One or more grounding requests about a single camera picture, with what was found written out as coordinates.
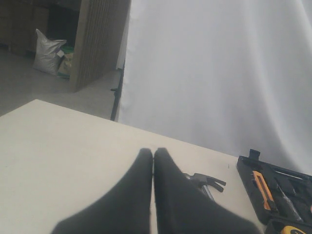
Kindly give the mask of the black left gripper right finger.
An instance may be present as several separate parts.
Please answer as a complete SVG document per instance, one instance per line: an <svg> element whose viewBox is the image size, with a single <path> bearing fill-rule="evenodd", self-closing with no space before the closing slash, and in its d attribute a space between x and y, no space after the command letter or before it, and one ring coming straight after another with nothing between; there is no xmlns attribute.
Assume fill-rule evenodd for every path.
<svg viewBox="0 0 312 234"><path fill-rule="evenodd" d="M154 154L154 192L160 234L258 234L249 220L211 201L177 167L166 148Z"/></svg>

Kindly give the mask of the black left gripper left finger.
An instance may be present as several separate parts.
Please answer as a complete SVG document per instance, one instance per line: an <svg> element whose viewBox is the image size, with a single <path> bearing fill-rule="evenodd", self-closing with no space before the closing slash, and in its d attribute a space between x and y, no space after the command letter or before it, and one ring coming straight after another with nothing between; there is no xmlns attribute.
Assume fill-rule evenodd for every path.
<svg viewBox="0 0 312 234"><path fill-rule="evenodd" d="M140 149L122 179L103 197L59 222L54 234L148 234L153 155Z"/></svg>

